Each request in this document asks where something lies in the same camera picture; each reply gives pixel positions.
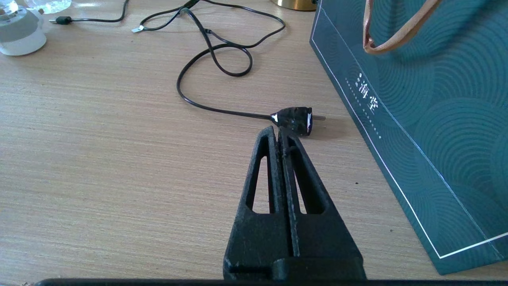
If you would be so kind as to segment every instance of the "brown rope handle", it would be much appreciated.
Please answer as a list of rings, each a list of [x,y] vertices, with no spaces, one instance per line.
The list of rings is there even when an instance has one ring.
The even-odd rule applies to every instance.
[[[432,15],[434,10],[436,10],[441,1],[442,0],[426,0],[418,12],[389,38],[388,41],[376,46],[369,33],[374,0],[367,0],[365,3],[365,13],[363,15],[363,49],[370,54],[380,54],[404,45],[418,33],[418,30],[423,26],[430,15]]]

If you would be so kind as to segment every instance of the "black clamp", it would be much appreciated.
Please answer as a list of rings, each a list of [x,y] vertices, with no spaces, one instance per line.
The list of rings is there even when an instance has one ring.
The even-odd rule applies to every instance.
[[[269,214],[252,210],[267,158]],[[307,214],[302,214],[296,183]],[[300,140],[273,127],[256,140],[228,247],[230,280],[364,280],[363,258]]]

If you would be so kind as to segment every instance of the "white border line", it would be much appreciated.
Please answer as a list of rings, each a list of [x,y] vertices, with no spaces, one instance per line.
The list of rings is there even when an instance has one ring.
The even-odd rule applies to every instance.
[[[399,189],[400,193],[402,194],[402,196],[404,197],[404,199],[406,200],[407,204],[409,205],[409,208],[411,208],[411,211],[413,212],[413,214],[415,215],[415,218],[418,222],[418,224],[420,225],[420,227],[422,228],[423,230],[423,233],[425,234],[425,237],[427,237],[427,240],[429,241],[430,245],[432,246],[432,248],[434,249],[434,252],[436,252],[436,255],[437,257],[439,257],[439,259],[443,259],[443,258],[446,258],[446,257],[449,257],[449,256],[452,256],[454,254],[457,254],[459,252],[462,252],[462,251],[465,251],[465,250],[468,250],[468,249],[471,249],[473,247],[477,247],[479,245],[482,245],[482,244],[485,244],[485,243],[488,243],[488,242],[491,242],[491,241],[494,241],[496,239],[499,239],[499,238],[502,238],[502,237],[505,237],[505,236],[508,236],[508,232],[507,233],[504,233],[504,234],[501,234],[501,235],[498,235],[498,236],[495,236],[493,238],[490,238],[490,239],[486,239],[482,242],[479,242],[479,243],[475,243],[475,244],[471,244],[467,247],[464,247],[464,248],[461,248],[459,250],[456,250],[456,251],[453,251],[453,252],[450,252],[448,254],[445,254],[445,255],[440,255],[439,252],[437,252],[436,248],[434,247],[434,244],[432,243],[432,241],[430,240],[429,236],[427,235],[427,232],[425,231],[425,229],[423,228],[423,225],[422,223],[420,222],[420,219],[418,218],[418,216],[416,215],[416,212],[415,210],[413,209],[411,203],[409,202],[409,200],[407,199],[406,195],[404,194],[404,192],[402,191],[402,189],[400,188],[399,184],[397,183],[397,181],[395,180],[395,178],[393,177],[392,175],[392,172],[390,172],[390,169],[388,169],[388,167],[386,166],[385,164],[385,161],[383,160],[383,158],[381,157],[381,155],[379,154],[379,152],[377,151],[377,148],[376,146],[374,145],[374,142],[372,142],[372,139],[370,138],[369,136],[369,132],[367,131],[367,129],[365,128],[365,126],[363,125],[362,121],[360,120],[360,118],[358,117],[358,115],[356,114],[355,110],[353,109],[353,106],[351,105],[349,99],[347,98],[346,96],[346,93],[344,92],[344,89],[342,89],[342,86],[341,84],[339,83],[339,81],[337,80],[337,78],[335,77],[335,74],[333,73],[332,69],[330,68],[330,66],[328,65],[328,63],[326,62],[325,60],[325,57],[323,56],[323,54],[321,53],[318,45],[316,44],[316,42],[314,41],[314,32],[315,32],[315,29],[316,29],[316,26],[317,26],[317,22],[319,20],[319,16],[320,16],[320,13],[321,13],[321,5],[323,4],[323,0],[320,1],[320,5],[319,5],[319,10],[317,12],[317,16],[316,16],[316,20],[315,20],[315,24],[314,24],[314,29],[312,30],[312,35],[310,36],[312,42],[314,43],[314,46],[316,47],[316,50],[319,52],[319,54],[321,55],[321,58],[323,59],[323,62],[325,63],[326,67],[328,68],[328,70],[330,71],[330,73],[332,74],[333,78],[335,79],[335,81],[337,82],[337,84],[339,85],[340,87],[340,90],[342,91],[342,93],[344,94],[344,98],[346,99],[347,103],[349,104],[351,110],[353,111],[353,113],[355,114],[356,118],[358,119],[358,122],[360,123],[360,125],[362,126],[363,130],[365,130],[365,134],[367,135],[367,137],[369,138],[369,141],[372,145],[372,147],[374,148],[374,150],[376,151],[379,159],[381,160],[381,162],[383,163],[383,166],[385,166],[385,169],[386,171],[388,172],[388,174],[390,175],[390,177],[392,178],[393,182],[395,183],[395,185],[397,185],[397,188]]]

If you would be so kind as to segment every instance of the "wooden table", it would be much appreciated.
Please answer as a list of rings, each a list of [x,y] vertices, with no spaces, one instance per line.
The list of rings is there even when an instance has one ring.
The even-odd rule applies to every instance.
[[[205,49],[188,16],[159,32],[131,33],[145,16],[184,2],[133,0],[122,23],[48,24],[43,49],[0,56],[2,283],[222,277],[254,139],[269,123],[180,99],[178,73]],[[303,144],[369,278],[508,279],[507,263],[436,273],[308,44],[313,13],[268,0],[230,2],[274,13],[288,28],[252,50],[248,76],[228,77],[205,58],[184,79],[184,92],[215,107],[270,114],[306,105],[328,117]],[[62,15],[116,18],[121,4],[76,0]],[[194,11],[207,28],[240,43],[279,27],[205,3]],[[230,70],[247,64],[238,51],[218,54]],[[265,197],[257,196],[255,209],[263,211],[266,182],[259,187]]]

